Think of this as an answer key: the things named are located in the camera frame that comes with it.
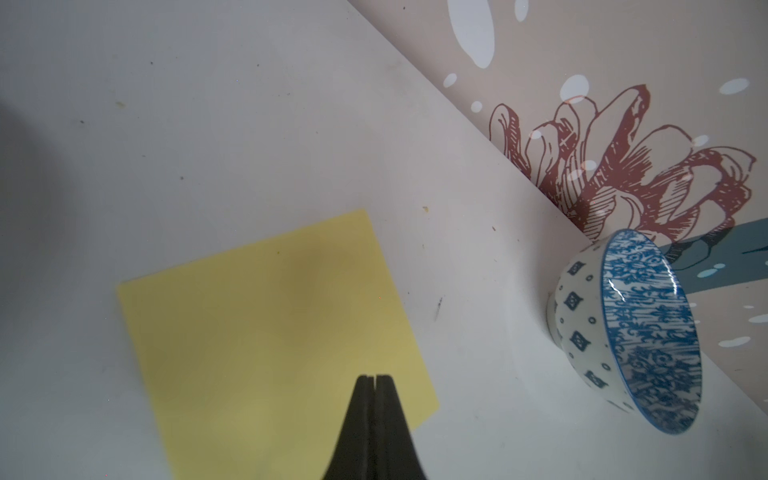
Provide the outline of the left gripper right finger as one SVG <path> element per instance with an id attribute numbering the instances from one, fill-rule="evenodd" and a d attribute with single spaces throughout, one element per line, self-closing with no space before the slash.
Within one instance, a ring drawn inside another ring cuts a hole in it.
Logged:
<path id="1" fill-rule="evenodd" d="M 426 479 L 389 375 L 377 375 L 374 381 L 373 478 Z"/>

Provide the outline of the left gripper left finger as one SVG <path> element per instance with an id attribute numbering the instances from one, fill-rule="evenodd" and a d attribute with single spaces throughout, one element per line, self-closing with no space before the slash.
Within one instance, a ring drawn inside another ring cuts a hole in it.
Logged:
<path id="1" fill-rule="evenodd" d="M 323 476 L 325 480 L 374 478 L 374 378 L 360 376 L 356 382 L 338 436 Z"/>

